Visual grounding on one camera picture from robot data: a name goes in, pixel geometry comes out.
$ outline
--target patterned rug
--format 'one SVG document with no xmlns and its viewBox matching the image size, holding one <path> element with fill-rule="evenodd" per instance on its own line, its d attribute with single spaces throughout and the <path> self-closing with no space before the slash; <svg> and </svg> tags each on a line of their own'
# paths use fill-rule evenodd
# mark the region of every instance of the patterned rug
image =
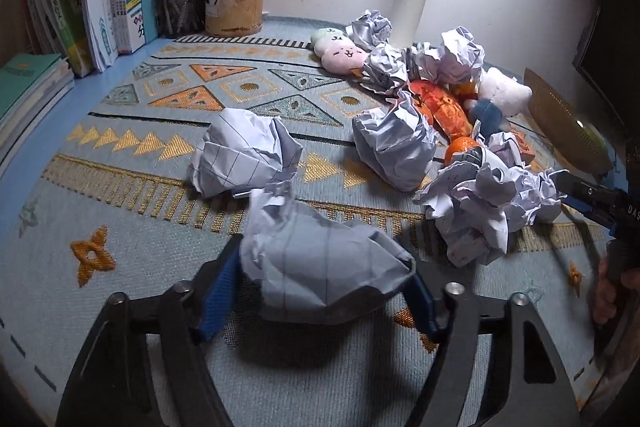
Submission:
<svg viewBox="0 0 640 427">
<path fill-rule="evenodd" d="M 586 294 L 604 253 L 603 229 L 567 210 L 556 223 L 513 234 L 503 259 L 453 269 L 411 195 L 359 161 L 351 117 L 385 101 L 319 67 L 300 40 L 317 27 L 300 21 L 291 32 L 267 21 L 253 37 L 167 42 L 76 126 L 52 158 L 0 259 L 1 326 L 11 338 L 0 352 L 25 360 L 16 384 L 47 424 L 54 422 L 78 350 L 108 295 L 155 295 L 190 279 L 217 256 L 228 234 L 244 229 L 245 201 L 224 195 L 202 200 L 183 182 L 211 112 L 224 107 L 282 118 L 304 147 L 296 196 L 319 212 L 382 228 L 480 295 L 527 293 L 578 398 L 584 393 L 579 377 L 593 355 Z M 546 166 L 556 165 L 545 138 L 526 119 L 516 124 L 535 141 Z M 425 181 L 439 167 L 434 162 Z M 584 276 L 579 291 L 571 277 L 576 271 Z M 436 346 L 413 329 L 401 296 L 331 328 L 261 320 L 257 297 L 255 287 L 242 286 L 224 334 L 207 349 L 210 373 L 236 425 L 404 425 Z M 159 340 L 150 335 L 148 343 L 164 421 L 178 425 Z M 481 337 L 460 425 L 473 423 L 478 413 L 489 347 L 490 339 Z"/>
</svg>

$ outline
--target green book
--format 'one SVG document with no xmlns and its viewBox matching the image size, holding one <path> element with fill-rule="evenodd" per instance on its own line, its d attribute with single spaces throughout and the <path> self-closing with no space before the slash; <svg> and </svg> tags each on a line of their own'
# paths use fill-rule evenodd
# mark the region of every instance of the green book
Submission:
<svg viewBox="0 0 640 427">
<path fill-rule="evenodd" d="M 94 70 L 94 63 L 82 19 L 82 1 L 51 0 L 51 8 L 60 29 L 60 38 L 65 45 L 71 68 L 77 76 L 87 76 Z"/>
<path fill-rule="evenodd" d="M 0 128 L 10 119 L 21 102 L 30 97 L 39 78 L 49 76 L 60 55 L 18 54 L 0 69 Z"/>
</svg>

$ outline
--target metal screw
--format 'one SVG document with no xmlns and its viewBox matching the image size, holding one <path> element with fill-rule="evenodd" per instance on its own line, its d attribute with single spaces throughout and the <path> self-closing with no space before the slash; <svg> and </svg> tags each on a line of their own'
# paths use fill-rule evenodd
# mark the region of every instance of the metal screw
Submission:
<svg viewBox="0 0 640 427">
<path fill-rule="evenodd" d="M 524 295 L 524 293 L 514 293 L 511 296 L 511 300 L 515 302 L 517 306 L 526 306 L 529 304 L 529 297 Z"/>
<path fill-rule="evenodd" d="M 126 299 L 127 296 L 124 295 L 124 293 L 122 292 L 116 292 L 116 293 L 112 293 L 111 295 L 109 295 L 109 298 L 107 299 L 107 302 L 112 305 L 115 306 L 116 304 L 122 304 L 124 302 L 124 299 Z"/>
<path fill-rule="evenodd" d="M 191 281 L 178 281 L 172 286 L 176 293 L 188 293 L 191 291 Z"/>
<path fill-rule="evenodd" d="M 462 295 L 465 292 L 465 287 L 459 282 L 448 282 L 444 286 L 444 291 L 449 295 Z"/>
</svg>

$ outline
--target black mesh pen holder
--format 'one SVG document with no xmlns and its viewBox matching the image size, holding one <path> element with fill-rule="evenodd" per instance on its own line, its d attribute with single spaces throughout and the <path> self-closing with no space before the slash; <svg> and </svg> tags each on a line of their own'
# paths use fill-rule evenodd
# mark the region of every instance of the black mesh pen holder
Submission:
<svg viewBox="0 0 640 427">
<path fill-rule="evenodd" d="M 175 38 L 204 29 L 206 0 L 158 0 L 158 29 Z"/>
</svg>

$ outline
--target finger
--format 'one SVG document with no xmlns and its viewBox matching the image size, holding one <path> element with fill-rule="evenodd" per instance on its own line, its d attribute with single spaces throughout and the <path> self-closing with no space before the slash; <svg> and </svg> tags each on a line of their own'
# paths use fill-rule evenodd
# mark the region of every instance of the finger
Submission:
<svg viewBox="0 0 640 427">
<path fill-rule="evenodd" d="M 616 287 L 608 279 L 602 279 L 598 281 L 596 295 L 600 296 L 604 301 L 612 303 L 616 300 Z"/>
<path fill-rule="evenodd" d="M 640 291 L 640 269 L 627 270 L 620 276 L 620 282 L 630 290 Z"/>
<path fill-rule="evenodd" d="M 612 319 L 616 316 L 616 307 L 602 298 L 601 295 L 596 295 L 596 302 L 593 308 L 593 312 L 599 315 L 603 315 L 608 319 Z"/>
<path fill-rule="evenodd" d="M 603 257 L 598 265 L 598 276 L 606 277 L 607 271 L 609 271 L 609 259 L 607 257 Z"/>
<path fill-rule="evenodd" d="M 606 324 L 608 320 L 609 317 L 606 317 L 605 315 L 598 313 L 597 311 L 593 312 L 593 322 L 595 322 L 596 324 Z"/>
</svg>

